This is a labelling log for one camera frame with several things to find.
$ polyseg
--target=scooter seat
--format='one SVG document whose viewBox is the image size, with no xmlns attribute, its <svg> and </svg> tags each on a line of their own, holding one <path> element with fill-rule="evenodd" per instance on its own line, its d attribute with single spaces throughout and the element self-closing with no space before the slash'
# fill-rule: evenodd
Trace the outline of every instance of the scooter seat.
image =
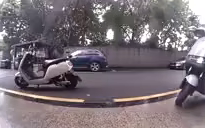
<svg viewBox="0 0 205 128">
<path fill-rule="evenodd" d="M 66 61 L 67 58 L 59 58 L 59 59 L 53 59 L 53 60 L 45 60 L 44 61 L 44 64 L 43 64 L 43 67 L 44 68 L 48 68 L 50 65 L 53 65 L 53 64 L 58 64 L 60 62 L 63 62 L 63 61 Z"/>
</svg>

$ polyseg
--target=parked car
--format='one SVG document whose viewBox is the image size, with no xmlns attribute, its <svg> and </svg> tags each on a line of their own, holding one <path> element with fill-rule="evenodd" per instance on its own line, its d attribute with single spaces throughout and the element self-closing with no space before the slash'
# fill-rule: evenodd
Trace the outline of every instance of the parked car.
<svg viewBox="0 0 205 128">
<path fill-rule="evenodd" d="M 184 70 L 185 69 L 185 57 L 182 57 L 176 61 L 173 61 L 169 64 L 169 68 L 170 69 L 181 69 Z"/>
<path fill-rule="evenodd" d="M 108 69 L 108 62 L 105 55 L 94 49 L 77 50 L 69 55 L 74 70 L 87 69 L 98 72 Z"/>
</svg>

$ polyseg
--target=scooter rear light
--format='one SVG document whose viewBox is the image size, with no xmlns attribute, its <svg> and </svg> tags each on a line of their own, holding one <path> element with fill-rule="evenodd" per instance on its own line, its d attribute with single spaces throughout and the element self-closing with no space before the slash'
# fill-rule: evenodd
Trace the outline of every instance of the scooter rear light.
<svg viewBox="0 0 205 128">
<path fill-rule="evenodd" d="M 69 66 L 73 67 L 73 64 L 72 64 L 71 61 L 66 61 L 66 63 L 67 63 Z"/>
</svg>

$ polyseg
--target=white scooter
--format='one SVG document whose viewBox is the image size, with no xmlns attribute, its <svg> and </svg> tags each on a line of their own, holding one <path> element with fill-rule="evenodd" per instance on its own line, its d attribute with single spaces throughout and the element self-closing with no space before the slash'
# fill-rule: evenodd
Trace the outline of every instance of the white scooter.
<svg viewBox="0 0 205 128">
<path fill-rule="evenodd" d="M 33 52 L 24 54 L 14 79 L 18 87 L 55 84 L 56 86 L 65 86 L 67 89 L 74 89 L 78 82 L 82 81 L 72 70 L 73 65 L 67 58 L 46 60 L 42 69 L 44 75 L 41 77 L 33 71 L 34 59 Z"/>
<path fill-rule="evenodd" d="M 180 85 L 181 91 L 175 100 L 177 106 L 182 106 L 187 97 L 193 95 L 195 91 L 205 95 L 205 36 L 195 42 L 186 56 L 185 65 L 186 76 Z"/>
</svg>

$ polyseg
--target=tire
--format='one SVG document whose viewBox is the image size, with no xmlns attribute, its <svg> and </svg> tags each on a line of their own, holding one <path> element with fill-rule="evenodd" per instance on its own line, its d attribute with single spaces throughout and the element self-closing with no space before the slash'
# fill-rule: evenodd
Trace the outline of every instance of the tire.
<svg viewBox="0 0 205 128">
<path fill-rule="evenodd" d="M 78 79 L 76 76 L 74 75 L 66 75 L 66 79 L 68 81 L 70 81 L 70 84 L 65 85 L 65 87 L 69 90 L 73 90 L 76 88 L 77 84 L 78 84 Z"/>
<path fill-rule="evenodd" d="M 23 79 L 23 77 L 21 76 L 16 76 L 15 79 L 14 79 L 16 85 L 23 89 L 23 88 L 26 88 L 29 84 Z"/>
<path fill-rule="evenodd" d="M 194 87 L 188 83 L 185 83 L 184 87 L 181 89 L 180 93 L 175 100 L 175 105 L 181 107 L 185 99 L 194 91 Z"/>
<path fill-rule="evenodd" d="M 90 68 L 90 71 L 92 72 L 99 72 L 101 69 L 101 65 L 98 62 L 92 62 L 89 68 Z"/>
</svg>

